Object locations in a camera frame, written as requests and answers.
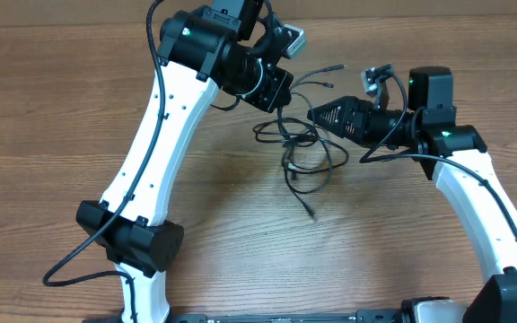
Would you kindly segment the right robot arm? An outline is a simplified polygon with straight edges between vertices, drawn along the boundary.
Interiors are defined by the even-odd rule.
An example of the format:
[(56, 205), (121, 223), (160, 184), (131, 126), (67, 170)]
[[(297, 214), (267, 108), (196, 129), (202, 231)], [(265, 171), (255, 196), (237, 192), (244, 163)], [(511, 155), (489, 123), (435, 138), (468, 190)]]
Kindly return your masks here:
[(479, 132), (456, 123), (450, 68), (409, 72), (403, 107), (389, 110), (391, 65), (362, 72), (369, 100), (344, 96), (309, 111), (317, 126), (367, 153), (363, 163), (411, 159), (446, 197), (475, 250), (483, 287), (469, 304), (448, 297), (404, 300), (397, 310), (359, 310), (357, 322), (517, 322), (517, 210)]

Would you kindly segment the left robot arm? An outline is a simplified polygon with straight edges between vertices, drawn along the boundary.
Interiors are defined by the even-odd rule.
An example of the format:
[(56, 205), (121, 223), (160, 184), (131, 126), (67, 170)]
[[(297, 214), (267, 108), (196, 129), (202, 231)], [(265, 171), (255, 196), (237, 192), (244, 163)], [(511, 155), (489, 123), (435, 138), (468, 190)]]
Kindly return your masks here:
[(173, 182), (198, 123), (219, 92), (265, 112), (288, 104), (293, 76), (279, 66), (306, 43), (302, 29), (262, 15), (265, 1), (216, 1), (161, 27), (151, 98), (118, 175), (78, 224), (104, 247), (123, 285), (121, 322), (165, 322), (166, 272), (184, 231), (167, 219)]

